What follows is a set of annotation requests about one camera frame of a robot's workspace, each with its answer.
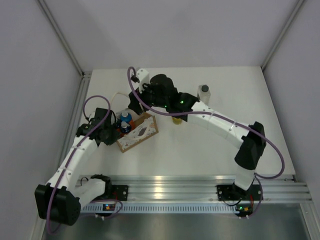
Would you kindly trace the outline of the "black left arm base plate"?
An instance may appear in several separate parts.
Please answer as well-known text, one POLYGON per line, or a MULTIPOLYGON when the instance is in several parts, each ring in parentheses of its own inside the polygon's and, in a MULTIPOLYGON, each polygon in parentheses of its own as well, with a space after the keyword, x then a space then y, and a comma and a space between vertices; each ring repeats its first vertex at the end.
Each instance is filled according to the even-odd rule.
POLYGON ((111 189, 111 199, 125 202, 128 200, 129 186, 128 185, 113 185, 111 189))

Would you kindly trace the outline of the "canvas and burlap tote bag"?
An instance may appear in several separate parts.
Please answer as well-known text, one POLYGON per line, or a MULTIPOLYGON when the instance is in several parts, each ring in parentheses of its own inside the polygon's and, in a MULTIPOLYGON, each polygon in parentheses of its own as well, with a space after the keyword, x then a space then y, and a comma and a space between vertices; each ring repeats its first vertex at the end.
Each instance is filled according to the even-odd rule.
POLYGON ((117 119, 116 130, 120 132, 120 138, 116 141, 116 144, 122 153, 127 152, 159 132, 156 117, 145 112, 142 105, 140 103, 138 104, 139 109, 142 110, 142 114, 137 117, 133 117, 134 112, 128 108, 118 111, 115 114, 117 119), (131 131, 127 134, 121 133, 120 130, 122 122, 120 116, 122 112, 128 112, 132 116, 132 121, 129 123, 131 125, 131 131))

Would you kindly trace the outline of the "dark blue pump bottle front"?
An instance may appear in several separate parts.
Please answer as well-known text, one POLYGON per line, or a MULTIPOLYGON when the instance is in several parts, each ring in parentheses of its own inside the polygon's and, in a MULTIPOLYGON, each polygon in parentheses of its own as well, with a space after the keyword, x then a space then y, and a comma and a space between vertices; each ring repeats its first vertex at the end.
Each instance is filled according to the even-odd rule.
POLYGON ((132 126, 129 123, 125 121, 121 122, 120 131, 122 134, 128 134, 131 130, 132 130, 132 126))

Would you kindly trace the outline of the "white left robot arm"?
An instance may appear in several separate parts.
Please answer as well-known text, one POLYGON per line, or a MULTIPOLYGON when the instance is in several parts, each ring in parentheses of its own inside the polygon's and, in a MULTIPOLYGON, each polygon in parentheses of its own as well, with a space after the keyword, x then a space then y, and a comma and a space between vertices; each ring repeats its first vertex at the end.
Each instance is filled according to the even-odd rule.
POLYGON ((93 200, 107 200, 113 195, 110 177, 94 174, 77 186, 83 167, 100 144, 112 145, 120 137, 112 110, 96 108, 88 123, 76 131, 73 144, 55 174, 46 184, 36 187, 34 196, 41 219, 72 226, 81 209, 93 200))

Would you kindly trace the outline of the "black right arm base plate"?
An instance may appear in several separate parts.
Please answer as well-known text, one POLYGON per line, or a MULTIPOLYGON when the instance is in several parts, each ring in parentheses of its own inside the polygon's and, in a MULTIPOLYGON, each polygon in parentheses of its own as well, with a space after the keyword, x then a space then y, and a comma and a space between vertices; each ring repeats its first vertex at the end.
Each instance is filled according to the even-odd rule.
POLYGON ((219 201, 259 201, 262 189, 258 184, 252 184, 248 190, 236 186, 235 184, 220 184, 216 186, 219 201))

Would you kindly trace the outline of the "clear square bottle dark cap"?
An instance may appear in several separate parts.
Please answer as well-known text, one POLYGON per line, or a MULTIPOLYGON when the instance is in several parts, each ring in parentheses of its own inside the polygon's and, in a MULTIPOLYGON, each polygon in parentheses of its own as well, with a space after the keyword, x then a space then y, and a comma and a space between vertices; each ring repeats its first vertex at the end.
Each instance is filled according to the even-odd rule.
POLYGON ((200 101, 208 105, 211 97, 209 86, 206 84, 199 85, 197 89, 197 97, 200 101))

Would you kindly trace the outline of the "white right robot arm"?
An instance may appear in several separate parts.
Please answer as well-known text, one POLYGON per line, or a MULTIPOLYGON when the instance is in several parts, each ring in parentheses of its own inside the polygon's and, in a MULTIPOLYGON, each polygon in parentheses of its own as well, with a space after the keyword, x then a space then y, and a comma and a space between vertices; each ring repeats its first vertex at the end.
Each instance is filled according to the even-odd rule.
POLYGON ((129 109, 140 115, 149 109, 163 108, 168 116, 201 126, 227 140, 238 149, 234 158, 238 167, 232 192, 239 199, 251 193, 256 167, 266 147, 265 130, 261 123, 240 126, 214 111, 198 97, 179 92, 172 79, 165 74, 149 77, 147 72, 133 72, 128 76, 130 84, 139 84, 129 94, 129 109))

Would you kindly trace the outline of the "teal blue pump bottle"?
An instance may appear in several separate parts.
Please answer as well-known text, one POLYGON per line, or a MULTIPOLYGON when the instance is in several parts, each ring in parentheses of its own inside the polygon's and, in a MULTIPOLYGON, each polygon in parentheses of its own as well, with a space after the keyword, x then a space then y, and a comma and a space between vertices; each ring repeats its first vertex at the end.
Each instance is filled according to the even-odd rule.
POLYGON ((132 115, 129 112, 123 111, 120 115, 120 120, 122 122, 130 123, 133 119, 132 115))

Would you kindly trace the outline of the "yellow liquid bottle red cap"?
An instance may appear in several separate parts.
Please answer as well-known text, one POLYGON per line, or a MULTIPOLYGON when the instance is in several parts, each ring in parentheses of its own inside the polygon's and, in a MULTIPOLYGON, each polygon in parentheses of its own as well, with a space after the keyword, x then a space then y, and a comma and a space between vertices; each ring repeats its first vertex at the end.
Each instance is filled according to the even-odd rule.
POLYGON ((182 124, 183 120, 182 120, 181 118, 172 117, 172 122, 173 122, 175 125, 180 125, 180 124, 182 124))

